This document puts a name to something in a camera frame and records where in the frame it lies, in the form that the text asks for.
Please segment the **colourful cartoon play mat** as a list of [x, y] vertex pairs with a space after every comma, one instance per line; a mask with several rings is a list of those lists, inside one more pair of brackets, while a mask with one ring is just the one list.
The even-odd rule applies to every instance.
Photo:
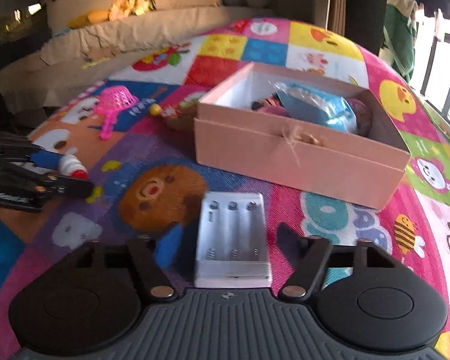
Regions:
[[[370, 90], [401, 134], [410, 161], [381, 210], [203, 166], [191, 131], [149, 114], [153, 104], [198, 99], [249, 63], [264, 63]], [[100, 139], [98, 96], [126, 86], [139, 101]], [[149, 53], [75, 97], [31, 134], [34, 143], [75, 155], [95, 183], [88, 200], [58, 200], [39, 214], [0, 209], [0, 359], [18, 350], [7, 320], [12, 298], [90, 236], [121, 242], [170, 224], [183, 229], [184, 252], [170, 267], [179, 286], [193, 281], [198, 198], [206, 191], [263, 195], [272, 284], [291, 271], [276, 243], [286, 223], [298, 235], [348, 245], [363, 238], [401, 260], [445, 298], [450, 312], [450, 139], [407, 83], [383, 61], [322, 28], [285, 19], [241, 20]], [[450, 359], [450, 317], [437, 343]]]

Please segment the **pink plastic sieve toy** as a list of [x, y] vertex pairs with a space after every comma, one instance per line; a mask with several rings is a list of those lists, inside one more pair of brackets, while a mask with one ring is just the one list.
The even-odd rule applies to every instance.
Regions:
[[100, 139], [110, 139], [119, 113], [133, 108], [138, 101], [138, 97], [134, 96], [126, 86], [115, 85], [103, 89], [94, 107], [94, 113], [102, 117]]

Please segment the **blue plastic bag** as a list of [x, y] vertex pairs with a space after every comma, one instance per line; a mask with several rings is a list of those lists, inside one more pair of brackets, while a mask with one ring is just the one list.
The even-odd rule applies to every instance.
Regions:
[[343, 97], [294, 83], [276, 82], [273, 86], [293, 119], [343, 133], [359, 132], [356, 115]]

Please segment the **beige sofa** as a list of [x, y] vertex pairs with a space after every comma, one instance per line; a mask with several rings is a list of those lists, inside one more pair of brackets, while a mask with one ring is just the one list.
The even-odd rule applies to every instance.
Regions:
[[13, 114], [60, 107], [143, 51], [272, 13], [269, 8], [228, 7], [221, 0], [157, 0], [157, 10], [142, 16], [72, 29], [52, 38], [0, 70], [0, 93]]

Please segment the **pink round toy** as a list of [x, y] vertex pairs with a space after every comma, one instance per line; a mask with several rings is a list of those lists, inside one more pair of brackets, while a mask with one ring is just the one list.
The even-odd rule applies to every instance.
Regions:
[[283, 106], [262, 106], [257, 109], [257, 112], [273, 116], [289, 117], [288, 111]]

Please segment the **mickey mouse figure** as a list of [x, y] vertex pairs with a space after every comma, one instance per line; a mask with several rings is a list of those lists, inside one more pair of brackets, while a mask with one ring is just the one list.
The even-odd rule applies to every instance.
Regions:
[[272, 96], [254, 101], [251, 105], [251, 109], [253, 111], [257, 111], [263, 107], [281, 107], [281, 106], [282, 103], [280, 102], [280, 100], [277, 97]]

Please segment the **blue white red toy bottle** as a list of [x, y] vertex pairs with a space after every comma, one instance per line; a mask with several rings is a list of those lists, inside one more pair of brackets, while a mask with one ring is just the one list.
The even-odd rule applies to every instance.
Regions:
[[61, 176], [75, 179], [88, 179], [88, 171], [85, 166], [73, 154], [59, 154], [40, 150], [31, 156], [34, 170], [41, 174], [55, 172]]

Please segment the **green white cloth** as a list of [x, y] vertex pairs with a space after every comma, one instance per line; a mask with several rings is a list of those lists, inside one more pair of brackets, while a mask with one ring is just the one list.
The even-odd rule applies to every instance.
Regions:
[[415, 0], [387, 0], [383, 26], [384, 43], [379, 57], [409, 82], [415, 70], [417, 36]]

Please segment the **white battery charger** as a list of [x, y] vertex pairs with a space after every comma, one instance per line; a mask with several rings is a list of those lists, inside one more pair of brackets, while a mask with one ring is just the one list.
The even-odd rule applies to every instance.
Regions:
[[197, 234], [194, 285], [203, 289], [272, 285], [262, 194], [205, 193]]

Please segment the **yellow plush toy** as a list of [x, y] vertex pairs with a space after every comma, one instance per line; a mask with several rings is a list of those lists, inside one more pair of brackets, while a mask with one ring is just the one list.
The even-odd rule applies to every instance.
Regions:
[[108, 10], [90, 10], [72, 19], [67, 26], [70, 29], [79, 29], [107, 21], [122, 20], [129, 16], [141, 16], [153, 9], [153, 0], [114, 0]]

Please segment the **pink cardboard box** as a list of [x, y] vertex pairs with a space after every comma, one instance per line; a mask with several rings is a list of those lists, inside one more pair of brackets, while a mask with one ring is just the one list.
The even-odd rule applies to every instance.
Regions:
[[[252, 102], [280, 82], [363, 102], [372, 112], [370, 133], [252, 110]], [[377, 210], [388, 204], [410, 161], [405, 141], [370, 90], [264, 63], [245, 65], [203, 96], [194, 133], [199, 164]]]

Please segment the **red yellow keychain toy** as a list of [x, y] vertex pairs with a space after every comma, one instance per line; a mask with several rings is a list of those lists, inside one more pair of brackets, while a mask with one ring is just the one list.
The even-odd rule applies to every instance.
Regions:
[[168, 128], [176, 131], [192, 131], [194, 119], [197, 117], [198, 100], [182, 101], [175, 106], [161, 107], [153, 104], [148, 113], [153, 117], [160, 117]]

